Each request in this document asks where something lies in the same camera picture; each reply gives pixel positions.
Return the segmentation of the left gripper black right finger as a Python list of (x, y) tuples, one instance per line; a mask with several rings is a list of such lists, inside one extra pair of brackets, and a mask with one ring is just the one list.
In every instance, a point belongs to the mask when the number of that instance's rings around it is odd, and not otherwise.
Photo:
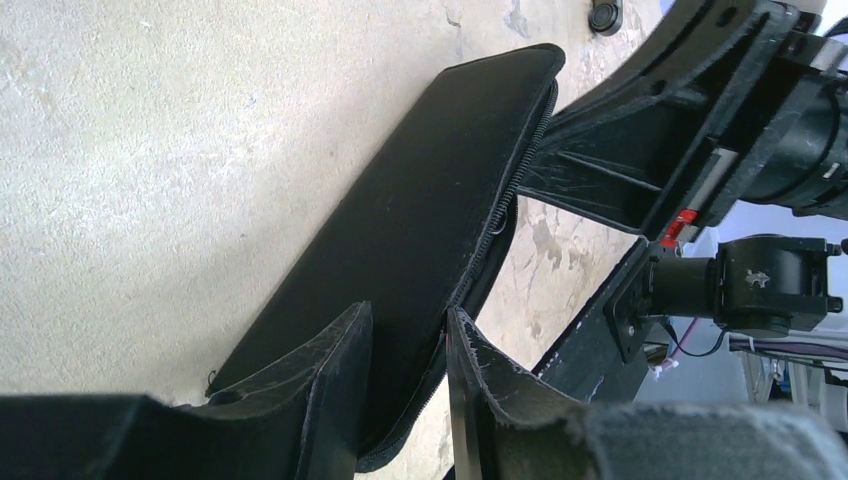
[(843, 479), (847, 449), (788, 404), (584, 403), (447, 317), (459, 479)]

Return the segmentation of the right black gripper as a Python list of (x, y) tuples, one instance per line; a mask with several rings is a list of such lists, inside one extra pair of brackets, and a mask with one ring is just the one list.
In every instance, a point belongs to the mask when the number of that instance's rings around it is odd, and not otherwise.
[(656, 241), (687, 209), (847, 216), (847, 48), (787, 1), (678, 1), (554, 115), (525, 196)]

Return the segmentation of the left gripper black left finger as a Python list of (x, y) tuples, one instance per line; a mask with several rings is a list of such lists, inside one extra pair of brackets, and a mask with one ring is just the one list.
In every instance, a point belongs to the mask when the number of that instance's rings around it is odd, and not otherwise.
[(372, 346), (359, 302), (201, 406), (144, 394), (5, 396), (5, 479), (350, 479)]

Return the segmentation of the black zip tool case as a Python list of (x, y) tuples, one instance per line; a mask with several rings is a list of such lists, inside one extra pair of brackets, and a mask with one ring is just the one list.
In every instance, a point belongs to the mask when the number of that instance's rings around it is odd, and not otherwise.
[(543, 43), (440, 72), (354, 181), (209, 386), (225, 389), (367, 301), (373, 346), (357, 470), (388, 464), (446, 370), (447, 312), (477, 315), (564, 52)]

